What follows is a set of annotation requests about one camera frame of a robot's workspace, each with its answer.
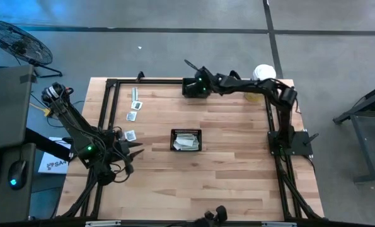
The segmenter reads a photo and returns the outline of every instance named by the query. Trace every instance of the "small white card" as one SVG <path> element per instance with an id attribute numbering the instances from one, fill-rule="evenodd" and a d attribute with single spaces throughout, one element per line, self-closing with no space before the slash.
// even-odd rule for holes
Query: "small white card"
<path id="1" fill-rule="evenodd" d="M 194 140 L 183 139 L 183 138 L 177 137 L 176 142 L 180 145 L 193 146 Z"/>
<path id="2" fill-rule="evenodd" d="M 142 102 L 134 101 L 131 103 L 131 109 L 140 110 L 142 107 Z"/>
<path id="3" fill-rule="evenodd" d="M 182 146 L 178 143 L 173 143 L 173 147 L 176 148 L 176 150 L 180 150 L 182 148 Z"/>
<path id="4" fill-rule="evenodd" d="M 55 141 L 57 144 L 65 146 L 70 149 L 71 145 L 61 141 L 60 137 L 50 137 L 51 141 Z M 56 158 L 55 156 L 44 152 L 42 162 L 38 168 L 39 173 L 56 173 L 56 174 L 66 174 L 68 170 L 68 162 L 62 159 Z"/>
<path id="5" fill-rule="evenodd" d="M 137 112 L 131 111 L 127 114 L 127 120 L 128 121 L 136 121 Z"/>
<path id="6" fill-rule="evenodd" d="M 136 132 L 134 130 L 125 132 L 124 136 L 125 136 L 125 139 L 128 141 L 135 141 L 137 139 Z"/>

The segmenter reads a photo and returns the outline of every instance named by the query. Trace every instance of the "white cup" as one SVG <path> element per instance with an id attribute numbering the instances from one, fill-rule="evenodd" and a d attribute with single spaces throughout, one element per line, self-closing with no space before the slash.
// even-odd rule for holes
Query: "white cup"
<path id="1" fill-rule="evenodd" d="M 267 64 L 258 65 L 255 70 L 253 71 L 252 80 L 264 80 L 264 79 L 275 79 L 277 73 L 275 72 L 274 67 L 269 66 Z"/>

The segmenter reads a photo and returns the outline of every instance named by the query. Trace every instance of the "gray floor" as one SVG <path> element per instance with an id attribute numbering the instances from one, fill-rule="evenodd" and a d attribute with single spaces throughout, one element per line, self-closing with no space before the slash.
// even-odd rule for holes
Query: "gray floor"
<path id="1" fill-rule="evenodd" d="M 375 0 L 270 0 L 276 29 L 375 30 Z M 0 20 L 19 25 L 124 28 L 265 29 L 261 0 L 0 0 Z M 273 65 L 268 35 L 197 33 L 31 32 L 53 52 L 63 78 L 39 79 L 35 94 L 54 81 L 83 100 L 92 76 L 193 76 L 184 59 L 214 73 L 234 69 L 248 78 L 258 64 Z M 314 162 L 323 209 L 335 221 L 375 224 L 375 182 L 355 185 L 367 173 L 350 122 L 334 116 L 375 88 L 375 37 L 278 35 L 284 78 L 294 79 L 306 128 L 319 132 Z M 18 63 L 0 49 L 0 65 Z M 44 136 L 66 136 L 30 109 L 28 126 Z M 40 161 L 42 152 L 37 153 Z M 31 214 L 49 218 L 63 176 L 36 175 Z"/>

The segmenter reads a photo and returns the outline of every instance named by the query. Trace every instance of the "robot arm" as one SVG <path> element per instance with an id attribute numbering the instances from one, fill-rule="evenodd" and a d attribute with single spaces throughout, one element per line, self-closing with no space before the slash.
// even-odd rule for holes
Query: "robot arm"
<path id="1" fill-rule="evenodd" d="M 86 168 L 93 167 L 100 185 L 113 182 L 116 173 L 110 168 L 110 163 L 123 160 L 125 172 L 129 176 L 133 171 L 132 159 L 141 151 L 130 154 L 134 146 L 142 145 L 122 141 L 122 132 L 102 130 L 93 126 L 82 117 L 70 102 L 72 88 L 54 83 L 42 91 L 42 100 L 60 120 L 72 138 L 72 147 Z"/>
<path id="2" fill-rule="evenodd" d="M 291 125 L 291 112 L 297 96 L 297 92 L 293 87 L 291 88 L 276 79 L 265 79 L 263 81 L 241 80 L 234 71 L 231 74 L 232 76 L 222 74 L 214 76 L 204 66 L 197 69 L 187 60 L 185 62 L 197 70 L 195 83 L 185 87 L 187 94 L 201 92 L 208 96 L 211 93 L 227 95 L 234 92 L 250 92 L 266 96 L 270 103 L 276 107 L 277 114 L 280 117 L 280 128 L 275 138 L 276 142 L 283 149 L 291 147 L 295 133 Z"/>

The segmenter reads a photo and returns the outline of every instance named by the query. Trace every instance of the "wooden tabletop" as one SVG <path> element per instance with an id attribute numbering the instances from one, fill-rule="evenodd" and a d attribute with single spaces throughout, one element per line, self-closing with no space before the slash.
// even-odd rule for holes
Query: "wooden tabletop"
<path id="1" fill-rule="evenodd" d="M 91 78 L 83 108 L 83 117 L 91 125 L 98 125 L 107 79 Z M 293 86 L 290 79 L 282 81 Z M 136 121 L 128 122 L 131 88 L 135 86 L 143 105 Z M 293 113 L 292 124 L 297 131 L 303 129 L 299 113 Z M 269 128 L 262 95 L 253 103 L 243 93 L 186 99 L 179 84 L 122 84 L 114 126 L 135 130 L 136 142 L 144 143 L 145 151 L 134 160 L 135 172 L 128 181 L 104 186 L 100 219 L 192 220 L 224 205 L 231 221 L 283 220 L 274 158 L 268 151 Z M 171 129 L 202 129 L 202 151 L 170 151 Z M 312 166 L 301 156 L 293 156 L 292 164 L 298 190 L 322 216 Z M 79 197 L 87 175 L 88 170 L 78 159 L 70 163 L 58 215 Z M 94 198 L 95 190 L 88 213 Z M 288 201 L 294 214 L 289 193 Z"/>

